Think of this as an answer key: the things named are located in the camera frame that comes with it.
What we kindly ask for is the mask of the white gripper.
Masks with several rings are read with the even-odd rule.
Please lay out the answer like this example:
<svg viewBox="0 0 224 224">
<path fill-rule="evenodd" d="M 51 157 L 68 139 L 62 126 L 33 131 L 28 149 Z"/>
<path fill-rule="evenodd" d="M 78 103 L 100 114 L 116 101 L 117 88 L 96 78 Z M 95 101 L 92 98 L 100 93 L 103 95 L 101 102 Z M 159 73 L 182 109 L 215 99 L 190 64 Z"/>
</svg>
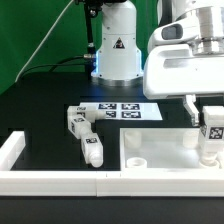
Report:
<svg viewBox="0 0 224 224">
<path fill-rule="evenodd" d="M 196 96 L 224 93 L 224 54 L 194 55 L 188 44 L 148 43 L 143 93 L 148 99 L 183 98 L 194 127 L 199 125 Z"/>
</svg>

